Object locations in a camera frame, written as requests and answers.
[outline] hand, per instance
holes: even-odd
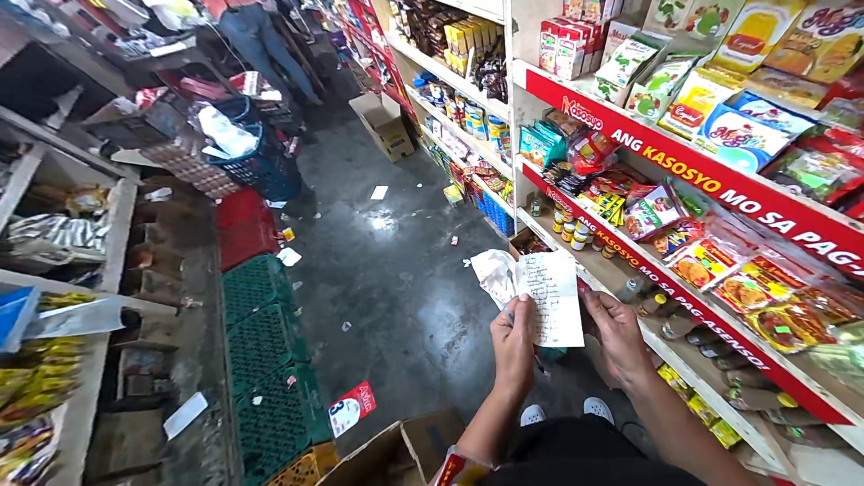
[[[582,294],[585,308],[597,323],[609,371],[628,388],[646,372],[653,373],[633,307],[605,292]]]
[[[495,349],[495,389],[519,402],[534,386],[534,313],[528,294],[514,297],[489,324]]]

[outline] person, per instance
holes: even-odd
[[[596,291],[582,293],[582,301],[597,323],[610,373],[622,384],[663,462],[647,458],[607,419],[586,414],[543,420],[538,408],[528,420],[535,423],[519,427],[515,448],[502,461],[510,425],[534,385],[533,302],[523,294],[490,324],[494,385],[456,444],[459,455],[493,466],[494,472],[477,484],[755,486],[749,473],[657,374],[632,307]]]
[[[312,88],[309,77],[288,52],[285,42],[273,27],[270,16],[257,0],[202,0],[202,2],[219,23],[219,29],[240,55],[282,94],[285,101],[290,103],[293,99],[288,85],[270,62],[270,56],[285,68],[285,72],[297,83],[309,103],[316,106],[322,104]]]

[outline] left hand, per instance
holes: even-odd
[[[495,389],[524,398],[534,386],[534,300],[514,297],[489,324],[495,349]]]

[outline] white shoe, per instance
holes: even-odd
[[[540,408],[540,405],[529,405],[528,408],[522,411],[522,417],[519,418],[519,426],[524,427],[526,425],[543,422],[544,420],[546,420],[546,414],[543,413],[543,409]]]
[[[612,410],[609,410],[609,405],[597,397],[586,398],[585,402],[582,403],[582,411],[584,413],[590,413],[602,417],[608,420],[610,424],[615,425],[615,421],[612,420]]]

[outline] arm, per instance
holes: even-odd
[[[489,325],[495,349],[495,384],[456,447],[482,464],[498,465],[519,407],[534,385],[531,299],[514,298]]]
[[[709,486],[755,486],[681,397],[654,370],[632,307],[604,292],[585,292],[600,330],[609,370],[622,384],[663,460]]]

